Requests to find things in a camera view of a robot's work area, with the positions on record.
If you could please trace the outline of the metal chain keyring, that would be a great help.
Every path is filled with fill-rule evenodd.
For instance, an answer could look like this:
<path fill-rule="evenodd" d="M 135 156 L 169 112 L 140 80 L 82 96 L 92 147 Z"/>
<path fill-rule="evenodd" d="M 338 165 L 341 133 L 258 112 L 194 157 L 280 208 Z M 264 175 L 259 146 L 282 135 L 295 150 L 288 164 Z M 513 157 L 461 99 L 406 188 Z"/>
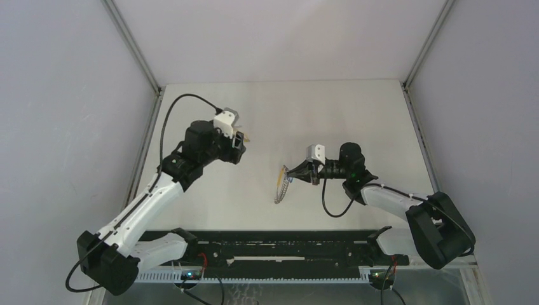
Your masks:
<path fill-rule="evenodd" d="M 287 190 L 289 188 L 289 185 L 291 184 L 289 183 L 288 178 L 289 178 L 289 168 L 283 165 L 278 174 L 278 179 L 276 183 L 276 194 L 274 197 L 274 204 L 279 204 L 283 201 L 287 193 Z"/>

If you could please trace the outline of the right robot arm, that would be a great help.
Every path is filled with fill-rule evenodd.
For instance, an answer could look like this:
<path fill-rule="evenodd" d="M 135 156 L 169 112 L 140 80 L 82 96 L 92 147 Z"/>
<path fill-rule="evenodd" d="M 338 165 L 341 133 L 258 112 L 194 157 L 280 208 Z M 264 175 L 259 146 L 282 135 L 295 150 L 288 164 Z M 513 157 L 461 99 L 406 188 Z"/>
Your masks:
<path fill-rule="evenodd" d="M 322 144 L 310 145 L 300 165 L 282 167 L 274 202 L 284 199 L 293 180 L 326 186 L 331 179 L 342 180 L 350 203 L 377 208 L 408 225 L 406 229 L 389 227 L 375 236 L 367 247 L 371 262 L 384 264 L 392 255 L 417 255 L 431 268 L 442 269 L 458 257 L 474 254 L 475 235 L 449 195 L 437 191 L 422 196 L 385 184 L 368 171 L 365 156 L 354 142 L 341 145 L 338 159 L 327 158 Z"/>

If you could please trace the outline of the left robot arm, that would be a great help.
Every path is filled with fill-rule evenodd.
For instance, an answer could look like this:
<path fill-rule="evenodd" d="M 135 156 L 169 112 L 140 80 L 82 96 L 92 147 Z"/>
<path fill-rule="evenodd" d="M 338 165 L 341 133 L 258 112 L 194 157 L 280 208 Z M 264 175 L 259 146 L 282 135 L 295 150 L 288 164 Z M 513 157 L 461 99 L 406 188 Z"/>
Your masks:
<path fill-rule="evenodd" d="M 199 255 L 194 236 L 173 229 L 164 236 L 142 241 L 151 221 L 184 194 L 213 161 L 238 164 L 246 151 L 245 135 L 215 119 L 190 124 L 176 151 L 160 161 L 157 172 L 117 217 L 96 233 L 84 231 L 76 244 L 76 267 L 112 295 L 125 293 L 139 273 L 178 260 L 194 263 Z"/>

